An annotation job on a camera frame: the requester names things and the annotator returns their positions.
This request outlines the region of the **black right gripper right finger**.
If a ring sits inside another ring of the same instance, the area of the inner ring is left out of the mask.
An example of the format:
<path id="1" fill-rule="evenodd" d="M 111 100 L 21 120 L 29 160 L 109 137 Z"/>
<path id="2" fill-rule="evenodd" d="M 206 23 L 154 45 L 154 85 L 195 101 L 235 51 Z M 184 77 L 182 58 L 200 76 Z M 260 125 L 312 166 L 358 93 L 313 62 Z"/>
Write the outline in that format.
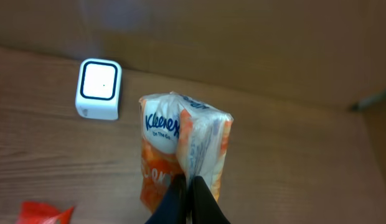
<path id="1" fill-rule="evenodd" d="M 193 224 L 230 224 L 201 176 L 192 180 L 190 193 Z"/>

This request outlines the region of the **red snack packet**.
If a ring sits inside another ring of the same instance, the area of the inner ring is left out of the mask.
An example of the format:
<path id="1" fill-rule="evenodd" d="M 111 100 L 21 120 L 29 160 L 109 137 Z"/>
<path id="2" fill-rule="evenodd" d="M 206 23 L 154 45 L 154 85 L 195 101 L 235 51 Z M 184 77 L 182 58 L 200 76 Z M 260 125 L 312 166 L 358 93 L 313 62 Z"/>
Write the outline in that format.
<path id="1" fill-rule="evenodd" d="M 75 207 L 60 211 L 42 202 L 23 202 L 16 224 L 69 224 Z"/>

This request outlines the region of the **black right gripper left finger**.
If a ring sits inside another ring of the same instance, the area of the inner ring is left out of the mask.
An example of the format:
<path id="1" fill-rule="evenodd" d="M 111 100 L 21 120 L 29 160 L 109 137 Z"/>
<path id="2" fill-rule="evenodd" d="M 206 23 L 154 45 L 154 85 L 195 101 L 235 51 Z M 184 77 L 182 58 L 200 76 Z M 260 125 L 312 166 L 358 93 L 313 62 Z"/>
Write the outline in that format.
<path id="1" fill-rule="evenodd" d="M 184 174 L 176 175 L 161 203 L 145 224 L 186 224 L 187 187 Z"/>

